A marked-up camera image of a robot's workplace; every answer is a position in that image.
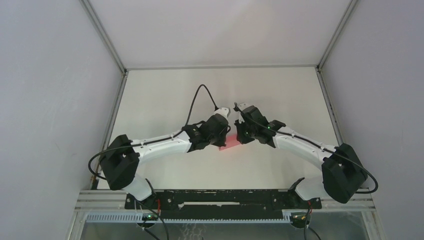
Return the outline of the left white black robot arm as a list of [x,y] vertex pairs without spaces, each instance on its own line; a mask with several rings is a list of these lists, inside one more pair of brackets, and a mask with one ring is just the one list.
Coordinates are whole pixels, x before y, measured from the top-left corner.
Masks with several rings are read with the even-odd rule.
[[149,181],[137,173],[138,167],[168,155],[203,150],[209,145],[224,147],[229,114],[228,108],[222,107],[206,121],[185,125],[179,131],[156,138],[130,140],[125,134],[119,135],[99,155],[109,189],[131,194],[145,209],[153,207],[157,196]]

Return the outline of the pink cardboard box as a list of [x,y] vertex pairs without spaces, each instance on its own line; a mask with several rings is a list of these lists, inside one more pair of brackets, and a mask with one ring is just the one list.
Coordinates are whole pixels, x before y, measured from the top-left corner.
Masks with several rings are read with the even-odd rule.
[[227,150],[238,145],[241,145],[241,143],[237,140],[237,134],[232,134],[226,137],[225,146],[220,146],[219,151]]

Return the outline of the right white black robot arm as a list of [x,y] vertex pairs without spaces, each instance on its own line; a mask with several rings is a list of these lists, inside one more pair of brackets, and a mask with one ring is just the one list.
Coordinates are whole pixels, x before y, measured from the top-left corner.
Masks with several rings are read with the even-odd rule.
[[281,121],[268,121],[254,105],[235,103],[234,110],[239,114],[234,122],[236,139],[242,145],[259,141],[273,149],[289,151],[320,170],[319,176],[301,177],[287,190],[289,203],[295,208],[324,197],[346,204],[370,177],[354,149],[346,143],[334,146],[313,140]]

